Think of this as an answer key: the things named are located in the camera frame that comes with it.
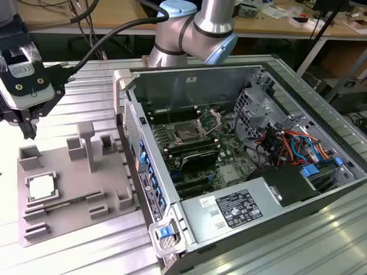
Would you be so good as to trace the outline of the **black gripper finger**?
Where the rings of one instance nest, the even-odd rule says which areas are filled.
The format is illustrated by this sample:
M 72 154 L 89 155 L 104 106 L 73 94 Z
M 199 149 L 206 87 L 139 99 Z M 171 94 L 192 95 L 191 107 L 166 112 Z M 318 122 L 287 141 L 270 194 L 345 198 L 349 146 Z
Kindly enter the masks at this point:
M 9 124 L 17 125 L 17 111 L 11 109 L 5 102 L 5 99 L 0 96 L 1 99 L 1 121 L 7 121 Z
M 51 100 L 20 111 L 22 121 L 18 125 L 24 135 L 24 139 L 34 139 L 36 137 L 36 120 L 40 117 L 47 116 L 64 95 L 65 86 L 61 85 L 57 87 L 55 96 Z

